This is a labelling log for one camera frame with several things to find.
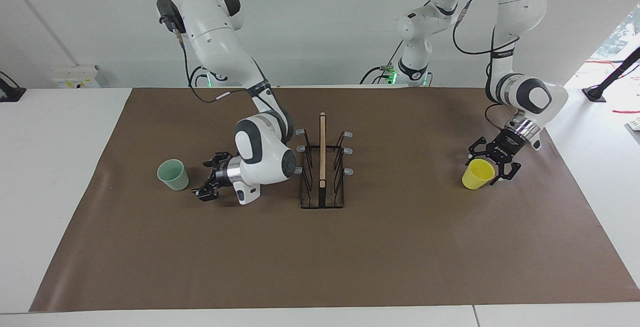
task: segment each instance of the white table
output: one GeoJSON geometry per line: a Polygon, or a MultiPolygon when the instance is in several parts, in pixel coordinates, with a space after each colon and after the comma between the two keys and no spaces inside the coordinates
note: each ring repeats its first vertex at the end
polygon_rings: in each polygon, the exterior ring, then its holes
{"type": "MultiPolygon", "coordinates": [[[[25,313],[130,92],[28,90],[20,102],[0,104],[0,313],[14,313],[0,315],[0,326],[588,327],[640,321],[640,303],[25,313]]],[[[610,103],[593,104],[572,90],[548,130],[638,284],[640,145],[623,125],[631,117],[611,112],[630,97],[614,92],[607,95],[610,103]]]]}

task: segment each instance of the white electrical box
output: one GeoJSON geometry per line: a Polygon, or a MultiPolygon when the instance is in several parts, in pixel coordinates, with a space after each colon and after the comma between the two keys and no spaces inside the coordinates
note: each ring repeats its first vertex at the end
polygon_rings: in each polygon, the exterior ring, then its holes
{"type": "Polygon", "coordinates": [[[53,83],[58,88],[103,88],[107,79],[97,65],[76,65],[56,68],[53,83]]]}

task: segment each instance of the white robotic arm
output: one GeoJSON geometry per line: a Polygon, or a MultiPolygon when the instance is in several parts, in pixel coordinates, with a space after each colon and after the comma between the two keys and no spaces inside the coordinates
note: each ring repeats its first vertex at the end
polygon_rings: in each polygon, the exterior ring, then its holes
{"type": "MultiPolygon", "coordinates": [[[[432,53],[428,38],[454,24],[452,17],[457,7],[458,0],[430,0],[425,6],[412,10],[400,19],[398,30],[405,49],[395,66],[396,83],[408,83],[410,86],[423,83],[432,53]]],[[[469,3],[460,12],[456,26],[468,8],[469,3]]],[[[491,39],[491,50],[486,51],[491,56],[487,67],[486,95],[492,102],[513,106],[518,112],[487,145],[486,151],[476,151],[478,146],[487,144],[484,137],[469,148],[469,162],[486,156],[498,165],[498,176],[491,184],[515,176],[521,166],[512,163],[512,160],[527,143],[536,150],[541,148],[542,129],[560,113],[569,99],[563,87],[513,70],[515,43],[522,33],[535,28],[542,21],[546,9],[547,0],[498,0],[498,19],[491,39]],[[507,164],[511,165],[509,173],[505,172],[507,164]]]]}
{"type": "Polygon", "coordinates": [[[295,155],[285,144],[294,129],[269,81],[238,40],[235,31],[243,24],[240,0],[158,0],[157,7],[160,22],[176,33],[180,44],[181,34],[186,34],[202,66],[241,83],[259,112],[235,128],[240,156],[221,152],[205,162],[214,170],[193,192],[209,201],[218,197],[219,187],[233,186],[240,204],[253,202],[260,197],[260,185],[293,175],[295,155]]]}

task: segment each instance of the plastic cup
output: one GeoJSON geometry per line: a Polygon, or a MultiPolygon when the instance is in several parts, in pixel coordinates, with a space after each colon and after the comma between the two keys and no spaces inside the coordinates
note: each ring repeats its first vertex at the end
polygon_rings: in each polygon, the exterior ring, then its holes
{"type": "Polygon", "coordinates": [[[462,184],[469,190],[477,190],[496,177],[494,165],[483,159],[469,163],[462,176],[462,184]]]}
{"type": "Polygon", "coordinates": [[[158,167],[157,176],[174,191],[182,191],[189,185],[189,176],[187,176],[185,165],[180,160],[163,161],[158,167]]]}

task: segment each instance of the wooden handle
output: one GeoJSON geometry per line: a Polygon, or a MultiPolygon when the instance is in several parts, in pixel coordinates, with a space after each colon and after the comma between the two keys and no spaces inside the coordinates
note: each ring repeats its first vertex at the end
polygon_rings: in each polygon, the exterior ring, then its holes
{"type": "Polygon", "coordinates": [[[327,114],[320,113],[320,188],[327,185],[327,114]]]}

